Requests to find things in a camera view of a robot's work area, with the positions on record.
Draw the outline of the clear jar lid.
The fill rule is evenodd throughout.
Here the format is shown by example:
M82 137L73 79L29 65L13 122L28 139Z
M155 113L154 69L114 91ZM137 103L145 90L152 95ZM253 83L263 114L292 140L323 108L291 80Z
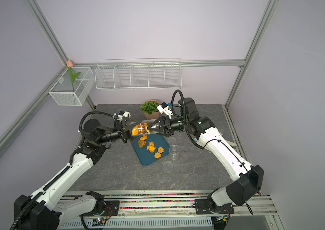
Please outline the clear jar lid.
M174 165L172 162L165 162L162 168L167 173L167 172L171 172L174 169Z
M177 144L177 139L175 137L169 137L167 139L169 145L176 145Z

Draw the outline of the clear cookie jar front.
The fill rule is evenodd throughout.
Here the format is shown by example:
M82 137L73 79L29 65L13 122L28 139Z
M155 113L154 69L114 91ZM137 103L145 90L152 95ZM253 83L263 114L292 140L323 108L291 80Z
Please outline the clear cookie jar front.
M133 128L130 129L130 134L133 137L152 134L150 131L151 124L151 122L141 122L139 124L136 124Z

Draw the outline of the clear cookie jar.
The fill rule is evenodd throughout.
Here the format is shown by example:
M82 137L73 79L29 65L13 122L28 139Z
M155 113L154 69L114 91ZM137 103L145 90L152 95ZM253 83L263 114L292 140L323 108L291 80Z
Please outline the clear cookie jar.
M152 134L150 131L151 124L151 122L141 122L139 124L136 124L133 128L130 129L130 134L133 137Z
M169 153L173 161L179 160L180 148L177 145L170 146Z

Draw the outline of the clear cookie jar back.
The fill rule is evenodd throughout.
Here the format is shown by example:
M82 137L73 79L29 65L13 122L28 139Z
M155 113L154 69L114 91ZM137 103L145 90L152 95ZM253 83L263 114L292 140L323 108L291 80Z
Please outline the clear cookie jar back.
M179 160L180 148L177 145L170 146L169 153L173 161Z

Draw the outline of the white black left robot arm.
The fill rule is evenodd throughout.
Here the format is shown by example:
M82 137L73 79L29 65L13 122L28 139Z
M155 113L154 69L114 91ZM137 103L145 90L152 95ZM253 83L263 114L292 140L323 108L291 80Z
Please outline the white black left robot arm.
M132 128L139 123L124 112L112 115L114 126L105 127L97 119L89 118L93 114L88 112L81 119L81 144L71 153L65 167L31 195L22 195L15 200L12 230L56 230L64 222L87 213L112 214L104 196L94 191L62 206L57 205L68 189L98 163L109 148L106 144L119 139L127 142L132 136Z

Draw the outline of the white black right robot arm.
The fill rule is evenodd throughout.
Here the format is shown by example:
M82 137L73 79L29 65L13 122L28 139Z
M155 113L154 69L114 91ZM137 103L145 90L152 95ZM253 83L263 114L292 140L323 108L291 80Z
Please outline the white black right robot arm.
M262 188L263 168L253 166L238 154L222 137L216 125L199 114L192 98L184 97L180 90L174 91L173 95L177 94L181 98L178 102L180 113L175 113L173 104L162 103L157 107L162 115L151 124L150 130L166 137L176 131L185 131L197 148L210 151L224 166L232 182L208 195L207 208L211 212L218 213L230 203L246 205Z

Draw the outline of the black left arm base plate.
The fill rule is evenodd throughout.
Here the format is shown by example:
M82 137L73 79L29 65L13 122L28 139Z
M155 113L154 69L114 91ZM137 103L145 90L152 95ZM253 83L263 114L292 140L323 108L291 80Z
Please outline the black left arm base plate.
M95 208L83 216L117 216L119 211L120 201L119 200L104 200L96 204Z

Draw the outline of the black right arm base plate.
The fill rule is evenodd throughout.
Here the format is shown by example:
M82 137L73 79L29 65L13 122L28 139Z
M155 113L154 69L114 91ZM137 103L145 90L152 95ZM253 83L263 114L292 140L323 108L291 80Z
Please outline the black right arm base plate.
M205 199L195 199L192 207L195 209L198 215L208 214L234 214L234 208L232 203L225 204L223 206L217 206L213 201Z

